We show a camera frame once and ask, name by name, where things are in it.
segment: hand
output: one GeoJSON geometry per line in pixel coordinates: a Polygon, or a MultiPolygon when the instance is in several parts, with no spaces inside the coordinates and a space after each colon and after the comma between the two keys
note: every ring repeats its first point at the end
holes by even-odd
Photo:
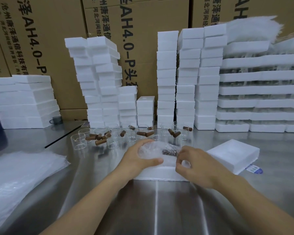
{"type": "Polygon", "coordinates": [[[152,139],[140,140],[125,152],[115,171],[119,172],[121,176],[125,176],[126,182],[137,177],[145,168],[158,166],[163,163],[162,158],[142,159],[138,157],[139,148],[145,143],[152,141],[152,139]]]}
{"type": "Polygon", "coordinates": [[[217,190],[220,183],[235,176],[205,151],[189,146],[182,147],[178,154],[175,171],[198,186],[217,190]],[[182,166],[183,160],[188,161],[191,168],[182,166]]]}

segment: plastic bag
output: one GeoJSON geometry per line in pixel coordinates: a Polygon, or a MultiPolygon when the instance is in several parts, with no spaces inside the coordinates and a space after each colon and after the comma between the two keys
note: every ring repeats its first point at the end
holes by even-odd
{"type": "Polygon", "coordinates": [[[138,156],[144,159],[163,158],[159,166],[175,167],[176,157],[181,148],[166,142],[149,142],[140,147],[138,156]]]}
{"type": "Polygon", "coordinates": [[[65,156],[48,151],[0,156],[0,226],[33,188],[69,164],[65,156]]]}

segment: left hand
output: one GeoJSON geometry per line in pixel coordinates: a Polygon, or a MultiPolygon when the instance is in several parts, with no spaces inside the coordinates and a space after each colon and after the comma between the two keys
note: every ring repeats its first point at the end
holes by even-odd
{"type": "Polygon", "coordinates": [[[143,139],[129,147],[114,172],[118,173],[120,177],[124,177],[126,182],[128,182],[137,177],[145,168],[162,164],[162,158],[142,159],[138,157],[139,148],[145,143],[152,141],[152,139],[143,139]]]}

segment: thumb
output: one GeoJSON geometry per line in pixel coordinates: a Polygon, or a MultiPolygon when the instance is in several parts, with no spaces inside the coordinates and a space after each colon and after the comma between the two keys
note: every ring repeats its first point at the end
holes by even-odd
{"type": "Polygon", "coordinates": [[[175,171],[187,180],[189,180],[188,179],[189,170],[190,170],[189,168],[182,166],[180,163],[176,163],[175,171]]]}
{"type": "Polygon", "coordinates": [[[153,159],[143,159],[144,169],[147,167],[158,166],[163,163],[162,158],[153,158],[153,159]]]}

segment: sticker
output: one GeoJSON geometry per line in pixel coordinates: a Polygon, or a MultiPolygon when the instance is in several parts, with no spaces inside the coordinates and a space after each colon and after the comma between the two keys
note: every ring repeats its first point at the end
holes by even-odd
{"type": "Polygon", "coordinates": [[[263,170],[258,167],[258,166],[255,166],[253,164],[250,164],[248,167],[245,168],[247,171],[250,171],[252,173],[255,173],[255,174],[262,174],[263,173],[263,170]]]}

